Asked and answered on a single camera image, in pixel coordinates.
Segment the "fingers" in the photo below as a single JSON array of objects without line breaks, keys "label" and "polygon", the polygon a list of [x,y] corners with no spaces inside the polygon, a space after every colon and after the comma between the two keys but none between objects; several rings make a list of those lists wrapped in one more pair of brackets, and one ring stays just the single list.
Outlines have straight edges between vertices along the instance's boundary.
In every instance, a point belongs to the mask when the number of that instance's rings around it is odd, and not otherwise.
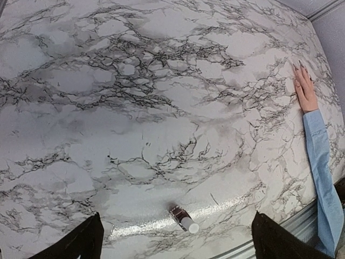
[{"label": "fingers", "polygon": [[304,68],[303,67],[298,68],[295,65],[293,65],[293,66],[295,68],[296,79],[298,80],[298,82],[302,86],[304,93],[307,94],[311,90],[311,87],[310,87],[310,85],[308,85],[308,83],[306,82],[306,80],[304,79],[304,76],[302,74],[302,69],[304,69]]},{"label": "fingers", "polygon": [[301,65],[301,72],[302,72],[302,76],[303,76],[304,80],[307,82],[308,86],[313,89],[314,84],[313,84],[312,78],[308,72],[308,69],[304,66],[304,64],[300,60],[298,60],[298,62]]},{"label": "fingers", "polygon": [[297,97],[300,103],[306,102],[307,98],[304,95],[302,86],[300,84],[300,82],[298,82],[298,80],[294,80],[294,84],[295,84],[295,89],[296,89],[296,93],[297,93]]}]

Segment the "light blue sleeve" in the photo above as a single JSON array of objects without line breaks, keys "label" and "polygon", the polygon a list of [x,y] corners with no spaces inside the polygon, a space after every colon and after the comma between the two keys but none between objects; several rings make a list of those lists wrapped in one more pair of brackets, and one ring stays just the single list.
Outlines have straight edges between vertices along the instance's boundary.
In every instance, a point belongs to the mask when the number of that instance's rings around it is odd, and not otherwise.
[{"label": "light blue sleeve", "polygon": [[306,113],[303,123],[309,162],[318,195],[318,236],[321,242],[316,248],[334,258],[344,224],[344,213],[328,167],[328,135],[320,110]]}]

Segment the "marble pattern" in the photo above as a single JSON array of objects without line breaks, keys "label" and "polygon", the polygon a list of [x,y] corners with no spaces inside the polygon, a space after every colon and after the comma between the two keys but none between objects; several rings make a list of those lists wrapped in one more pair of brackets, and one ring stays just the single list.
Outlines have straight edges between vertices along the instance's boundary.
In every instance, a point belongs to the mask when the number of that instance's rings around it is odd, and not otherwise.
[{"label": "marble pattern", "polygon": [[[210,258],[314,198],[292,62],[316,81],[334,181],[344,124],[311,23],[273,0],[8,0],[0,247],[27,258],[95,211],[102,258]],[[183,232],[174,202],[200,225]]]}]

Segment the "bottle cap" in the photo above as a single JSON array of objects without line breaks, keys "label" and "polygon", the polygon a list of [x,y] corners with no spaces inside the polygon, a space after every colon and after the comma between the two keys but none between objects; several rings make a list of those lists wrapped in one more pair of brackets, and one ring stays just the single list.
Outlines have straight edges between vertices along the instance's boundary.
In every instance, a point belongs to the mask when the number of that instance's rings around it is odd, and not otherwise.
[{"label": "bottle cap", "polygon": [[192,234],[195,234],[199,231],[199,225],[190,217],[184,217],[181,219],[181,225]]}]

